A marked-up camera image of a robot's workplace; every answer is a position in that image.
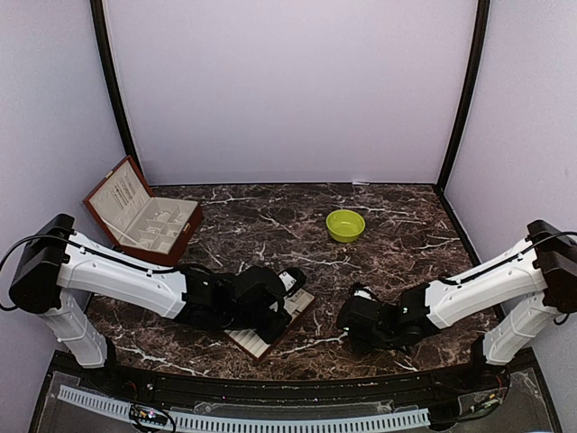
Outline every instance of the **black cable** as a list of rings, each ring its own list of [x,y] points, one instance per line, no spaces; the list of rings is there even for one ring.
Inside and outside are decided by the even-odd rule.
[[[105,395],[105,396],[107,396],[107,397],[110,397],[111,399],[115,399],[115,400],[122,401],[122,402],[125,402],[125,403],[130,403],[131,407],[135,407],[135,408],[139,408],[139,407],[142,407],[142,408],[150,408],[150,409],[153,409],[153,410],[156,410],[156,411],[160,412],[162,415],[164,415],[164,416],[170,421],[170,425],[171,425],[171,428],[172,428],[171,433],[176,433],[176,431],[177,431],[177,423],[176,423],[176,421],[170,416],[170,414],[169,414],[166,410],[164,410],[163,408],[157,408],[157,407],[152,406],[152,405],[150,405],[150,404],[148,404],[148,403],[140,404],[140,403],[135,402],[135,400],[138,399],[138,388],[136,387],[136,385],[134,384],[134,382],[125,382],[125,383],[124,383],[124,386],[127,385],[127,384],[129,384],[129,383],[131,383],[131,384],[134,386],[134,398],[133,398],[133,399],[129,399],[129,398],[115,397],[110,391],[106,391],[106,390],[104,390],[103,388],[101,388],[98,384],[96,384],[96,381],[94,380],[94,378],[92,378],[89,374],[86,374],[86,375],[83,374],[82,377],[83,377],[85,380],[87,380],[96,391],[102,393],[103,395]],[[130,418],[129,418],[129,420],[130,420],[130,421],[134,421],[135,424],[136,424],[137,426],[139,426],[139,428],[137,428],[139,431],[142,431],[142,432],[144,432],[144,433],[150,432],[150,427],[144,426],[143,424],[140,423],[139,420],[137,420],[137,419],[130,419]]]
[[[567,321],[567,319],[569,318],[569,316],[571,316],[571,313],[567,313],[565,314],[565,317],[562,318],[561,320],[557,321],[557,319],[553,320],[553,323],[555,323],[558,327],[560,327],[561,325],[564,325],[565,322]]]
[[[468,394],[469,392],[475,392],[477,391],[475,388],[468,388],[468,389],[464,389],[464,388],[455,388],[454,386],[451,385],[447,385],[445,383],[440,383],[440,382],[434,382],[431,383],[431,386],[434,386],[436,388],[444,388],[446,390],[449,391],[453,391],[457,394]]]
[[[464,283],[469,282],[469,281],[473,281],[473,280],[481,277],[482,275],[484,275],[484,274],[486,274],[486,273],[488,273],[488,272],[494,271],[495,269],[499,268],[500,266],[503,266],[504,264],[507,264],[507,263],[513,262],[514,260],[517,260],[520,255],[527,254],[529,251],[531,251],[531,250],[533,250],[534,248],[538,247],[540,244],[543,244],[543,243],[545,243],[545,242],[547,242],[547,241],[550,241],[551,239],[555,239],[556,237],[560,237],[560,236],[577,236],[577,232],[573,232],[573,231],[559,232],[559,233],[555,233],[555,234],[553,234],[553,235],[549,235],[549,236],[547,236],[547,237],[544,237],[544,238],[541,239],[540,241],[537,241],[537,242],[531,244],[530,246],[528,246],[527,248],[525,248],[525,249],[524,249],[523,251],[521,251],[520,253],[515,254],[515,255],[512,255],[512,256],[508,257],[507,259],[505,259],[505,260],[502,260],[502,261],[500,261],[500,262],[498,262],[498,263],[495,263],[495,264],[493,264],[492,266],[490,266],[490,267],[487,268],[487,269],[483,269],[482,271],[475,272],[473,275],[469,275],[468,277],[463,278],[463,279],[460,280],[460,281],[447,280],[446,278],[443,278],[442,280],[439,280],[439,281],[442,282],[442,283],[444,283],[444,284],[451,285],[451,286],[456,286],[456,285],[459,285],[459,284],[464,284]]]
[[[156,410],[157,412],[161,413],[162,415],[164,415],[167,420],[170,422],[170,433],[176,433],[177,431],[177,423],[176,421],[170,416],[170,414],[165,411],[164,409],[161,408],[155,408],[154,406],[148,406],[146,404],[136,404],[136,403],[131,403],[132,407],[136,408],[136,409],[152,409],[152,410]],[[154,428],[154,427],[149,427],[149,426],[145,426],[143,425],[140,420],[138,418],[135,419],[130,419],[130,421],[134,421],[134,423],[138,426],[138,430],[140,430],[143,433],[149,433],[151,432],[151,428],[154,431],[161,431],[164,430],[164,427],[161,428]]]
[[[178,267],[172,267],[172,268],[168,268],[168,269],[162,269],[162,270],[151,270],[149,268],[145,268],[143,266],[139,266],[138,264],[134,264],[134,263],[130,263],[127,262],[126,260],[120,259],[118,257],[113,257],[112,255],[106,254],[106,253],[102,253],[100,251],[97,250],[93,250],[92,248],[87,248],[84,245],[78,244],[74,241],[71,241],[69,239],[66,239],[64,237],[59,237],[56,235],[32,235],[32,236],[26,236],[25,238],[19,240],[18,242],[16,242],[14,245],[12,245],[8,251],[6,252],[5,256],[2,258],[2,260],[0,261],[0,272],[2,271],[2,268],[4,267],[6,261],[8,260],[8,257],[10,257],[10,255],[14,252],[14,250],[16,248],[18,248],[20,245],[22,244],[27,244],[30,241],[35,241],[35,240],[39,240],[39,239],[50,239],[53,241],[59,241],[59,242],[64,242],[66,244],[72,245],[75,248],[81,249],[84,248],[84,251],[86,251],[87,253],[91,253],[93,255],[96,255],[98,257],[103,257],[107,260],[110,260],[111,262],[115,262],[115,263],[120,263],[123,264],[124,266],[128,266],[129,268],[135,269],[137,271],[142,271],[142,272],[151,272],[153,274],[165,274],[165,273],[174,273],[174,272],[179,272],[181,269],[183,269],[184,267],[191,267],[191,268],[195,268],[195,269],[199,269],[205,273],[213,273],[211,270],[209,270],[208,268],[206,268],[205,266],[203,266],[202,264],[197,264],[197,263],[191,263],[191,264],[186,264],[186,265],[181,265]],[[11,307],[7,307],[5,305],[3,305],[0,302],[0,310],[2,311],[14,311],[18,309],[17,306],[13,305]]]
[[[511,375],[510,375],[508,367],[505,367],[505,373],[507,375],[507,387],[505,387],[505,392],[504,392],[503,397],[501,398],[501,401],[499,403],[493,404],[492,406],[490,406],[487,409],[484,409],[484,410],[481,409],[483,411],[483,413],[478,415],[478,416],[475,416],[475,417],[471,416],[475,412],[471,412],[471,413],[464,412],[464,413],[462,413],[456,417],[449,418],[449,419],[431,418],[430,419],[431,422],[434,422],[435,424],[449,424],[449,423],[454,423],[454,422],[475,421],[477,419],[488,417],[491,413],[493,413],[495,410],[497,410],[498,407],[503,405],[503,403],[505,402],[505,399],[508,396],[508,392],[511,388]]]

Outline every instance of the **box lid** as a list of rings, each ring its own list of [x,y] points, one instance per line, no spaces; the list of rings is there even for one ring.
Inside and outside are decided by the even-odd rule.
[[[93,216],[119,240],[152,197],[154,194],[134,160],[127,156],[106,175],[84,202]]]

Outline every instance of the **black metal frame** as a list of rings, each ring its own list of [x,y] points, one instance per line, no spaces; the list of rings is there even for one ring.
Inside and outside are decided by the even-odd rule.
[[[457,116],[454,119],[451,139],[449,140],[447,152],[444,156],[443,167],[441,168],[439,179],[436,182],[436,186],[441,193],[444,193],[444,189],[447,187],[447,183],[451,177],[451,171],[453,171],[454,161],[457,158],[457,152],[459,151],[459,145],[463,138],[465,124],[467,123],[467,116],[471,108],[472,95],[475,90],[477,74],[479,73],[479,65],[481,64],[481,54],[483,51],[483,43],[485,42],[487,22],[489,21],[489,7],[490,0],[479,0],[477,4],[477,16],[475,18],[471,52],[469,54],[469,63],[467,64],[467,71],[463,82],[461,100],[457,108]]]
[[[94,23],[94,31],[96,34],[96,42],[98,44],[98,52],[100,53],[100,61],[102,63],[102,71],[105,74],[106,86],[108,87],[108,96],[110,97],[110,104],[114,111],[114,118],[118,126],[120,138],[123,141],[124,151],[126,155],[132,156],[138,170],[142,172],[136,148],[134,147],[133,137],[130,132],[130,126],[124,111],[124,104],[118,87],[118,80],[116,79],[116,72],[114,70],[114,61],[110,49],[110,41],[108,40],[108,31],[106,30],[105,10],[102,3],[103,0],[90,0],[90,7],[92,9],[92,21]]]
[[[469,239],[469,236],[467,235],[467,232],[465,232],[463,226],[461,225],[459,218],[454,213],[454,210],[453,210],[453,207],[451,206],[451,203],[449,203],[449,200],[447,200],[447,198],[444,196],[443,191],[439,187],[437,187],[436,185],[433,186],[433,191],[435,192],[437,198],[439,199],[439,202],[441,203],[441,206],[443,207],[444,212],[447,214],[447,216],[451,220],[451,223],[453,224],[454,230],[455,230],[455,232],[457,232],[457,235],[459,236],[459,239],[461,240],[461,243],[463,244],[463,248],[465,249],[465,252],[467,253],[467,255],[469,255],[469,260],[471,260],[472,265],[473,266],[480,265],[481,259],[479,258],[479,255],[475,251],[475,248],[472,246],[471,239]],[[499,322],[502,321],[506,316],[505,310],[503,309],[503,307],[500,304],[493,306],[493,311],[495,312],[495,316],[497,316],[497,319],[499,320]]]

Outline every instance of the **small wooden tray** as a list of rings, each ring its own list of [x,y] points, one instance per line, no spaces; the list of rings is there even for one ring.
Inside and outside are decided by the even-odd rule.
[[[260,338],[252,329],[244,329],[242,331],[225,331],[227,336],[233,340],[243,352],[252,357],[255,361],[260,361],[270,353],[272,349],[282,340],[292,326],[298,322],[300,318],[313,305],[315,297],[299,289],[290,298],[285,298],[285,310],[290,314],[292,320],[287,326],[284,334],[280,336],[272,345],[267,345],[262,338]]]

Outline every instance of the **wire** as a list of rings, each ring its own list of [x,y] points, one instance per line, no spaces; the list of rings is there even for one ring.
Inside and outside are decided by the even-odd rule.
[[[564,325],[565,322],[567,321],[567,319],[569,318],[569,316],[571,316],[571,313],[567,313],[565,314],[565,317],[562,318],[561,320],[557,321],[557,319],[553,320],[553,323],[555,323],[558,327],[560,327],[561,325]]]
[[[472,416],[473,413],[475,413],[475,411],[471,411],[471,409],[469,409],[469,412],[464,412],[456,417],[453,418],[449,418],[449,419],[437,419],[437,418],[431,418],[431,422],[434,422],[435,424],[449,424],[449,423],[455,423],[455,422],[467,422],[467,421],[475,421],[476,419],[481,419],[481,418],[485,418],[488,417],[491,413],[493,413],[498,407],[500,407],[504,402],[505,399],[508,396],[508,391],[511,387],[511,376],[509,373],[508,368],[505,368],[505,372],[504,372],[507,376],[507,387],[503,387],[503,381],[501,380],[501,378],[499,377],[499,375],[495,376],[497,378],[497,381],[499,382],[499,390],[497,392],[497,395],[495,394],[491,394],[489,396],[489,400],[485,401],[485,402],[481,402],[481,403],[477,403],[477,404],[486,404],[490,401],[494,401],[496,397],[500,396],[500,394],[503,392],[504,393],[502,395],[502,397],[499,397],[499,399],[492,404],[490,407],[488,408],[481,408],[481,409],[477,409],[478,411],[481,412],[480,415],[478,416]]]
[[[102,253],[102,252],[97,251],[97,250],[93,250],[92,248],[88,248],[82,244],[78,244],[78,243],[71,241],[67,238],[56,236],[56,235],[32,235],[32,236],[26,236],[26,237],[20,239],[18,242],[16,242],[14,245],[12,245],[8,249],[8,251],[6,252],[4,257],[0,261],[0,272],[2,271],[6,261],[8,260],[10,255],[14,252],[14,250],[16,250],[16,248],[18,248],[22,244],[27,244],[30,241],[35,241],[35,240],[39,240],[39,239],[50,239],[53,241],[59,241],[59,242],[65,243],[65,244],[69,244],[69,245],[74,246],[75,248],[78,248],[78,249],[84,248],[84,251],[86,251],[87,253],[91,253],[91,254],[98,256],[98,257],[103,257],[107,260],[110,260],[111,262],[120,263],[120,264],[123,264],[124,266],[128,266],[129,268],[135,269],[136,271],[142,271],[142,272],[146,272],[146,273],[149,273],[149,272],[153,273],[153,274],[174,273],[174,272],[180,272],[181,270],[183,270],[187,267],[199,269],[200,271],[205,272],[205,273],[213,273],[212,271],[210,271],[208,268],[206,268],[202,264],[197,264],[197,263],[184,264],[184,265],[175,266],[172,268],[167,268],[167,269],[162,269],[162,270],[152,270],[150,268],[145,268],[143,266],[139,266],[138,264],[127,262],[126,260],[120,259],[118,257],[114,257],[112,255]],[[16,306],[16,305],[7,307],[0,302],[0,310],[2,310],[2,311],[10,312],[10,311],[14,311],[16,309],[18,309],[18,306]]]
[[[133,244],[137,244],[139,245],[143,250],[149,250],[150,251],[150,247],[149,248],[144,248],[144,245],[142,245],[140,242],[134,240],[133,238],[131,238],[129,235],[127,235],[125,232],[123,232],[120,228],[117,228],[116,226],[114,226],[112,223],[109,223],[108,221],[106,221],[105,219],[103,219],[101,217],[101,219],[104,221],[104,223],[108,226],[108,228],[112,228],[116,231],[116,233],[119,233],[121,237],[125,237],[126,239],[128,239],[130,242],[132,242]]]
[[[176,421],[170,416],[170,414],[165,411],[164,409],[161,408],[155,408],[154,406],[149,406],[149,405],[141,405],[141,404],[135,404],[135,403],[131,403],[132,408],[136,409],[136,410],[142,410],[142,409],[152,409],[152,410],[156,410],[157,412],[161,413],[162,415],[164,415],[168,421],[170,421],[170,431],[171,433],[176,433],[177,431],[177,423]],[[161,428],[155,428],[152,426],[145,426],[143,425],[140,420],[138,418],[134,418],[134,419],[130,419],[130,421],[133,421],[134,424],[136,424],[136,426],[138,426],[138,428],[136,428],[132,423],[131,426],[133,426],[133,428],[143,432],[143,433],[150,433],[152,431],[161,431],[164,430],[164,426]]]
[[[170,414],[164,410],[163,408],[157,408],[155,406],[152,406],[150,404],[140,404],[137,402],[134,402],[135,400],[138,399],[138,387],[136,386],[136,383],[134,383],[133,381],[126,381],[124,383],[124,385],[128,385],[130,386],[133,390],[134,390],[134,398],[130,399],[130,398],[121,398],[121,397],[116,397],[114,396],[110,391],[106,391],[103,388],[101,388],[98,384],[96,384],[96,381],[94,380],[93,377],[91,377],[89,374],[83,375],[83,378],[86,379],[93,387],[95,390],[97,390],[98,392],[112,398],[118,401],[123,401],[126,403],[130,403],[131,406],[135,407],[135,408],[150,408],[153,410],[156,410],[158,412],[160,412],[162,415],[164,415],[169,421],[170,421],[170,425],[171,425],[171,433],[176,433],[177,431],[177,423],[174,420],[174,418],[172,418],[172,416],[170,416]],[[151,427],[148,426],[144,426],[143,424],[141,424],[139,422],[139,420],[137,419],[129,419],[130,421],[134,421],[134,423],[139,426],[140,428],[146,428],[146,430],[140,430],[140,428],[136,428],[134,426],[134,424],[132,424],[132,422],[129,422],[129,424],[136,430],[144,432],[144,433],[148,433],[151,431]]]
[[[523,251],[521,251],[519,254],[512,255],[512,256],[508,257],[507,259],[502,260],[502,261],[500,261],[500,262],[498,262],[498,263],[495,263],[495,264],[493,264],[492,266],[490,266],[489,268],[486,268],[486,269],[483,269],[483,270],[481,270],[481,271],[475,272],[473,275],[469,275],[468,277],[463,278],[463,279],[460,280],[460,281],[448,280],[448,279],[446,279],[446,278],[439,279],[439,281],[442,282],[442,283],[444,283],[444,284],[451,285],[451,286],[456,286],[456,285],[459,285],[459,284],[464,284],[465,282],[473,281],[473,280],[481,277],[482,275],[484,275],[484,274],[486,274],[486,273],[488,273],[488,272],[494,271],[495,269],[503,266],[504,264],[507,264],[507,263],[513,262],[514,260],[517,260],[520,255],[525,255],[525,254],[527,254],[529,251],[537,248],[539,245],[541,245],[541,244],[543,244],[543,243],[545,243],[545,242],[547,242],[547,241],[550,241],[551,239],[555,239],[556,237],[560,237],[560,236],[577,236],[577,232],[574,232],[574,231],[559,232],[559,233],[555,233],[555,234],[553,234],[553,235],[549,235],[549,236],[547,236],[547,237],[544,237],[544,238],[541,239],[540,241],[537,241],[537,242],[531,244],[530,246],[528,246],[527,248],[525,248],[525,249],[524,249]]]
[[[456,393],[458,393],[458,394],[468,394],[469,392],[475,392],[475,391],[477,391],[477,390],[475,390],[474,388],[468,388],[468,389],[455,388],[454,386],[447,385],[447,384],[441,383],[441,382],[431,383],[431,386],[435,386],[435,387],[437,387],[437,388],[445,388],[446,390],[453,391],[453,392],[456,392]]]

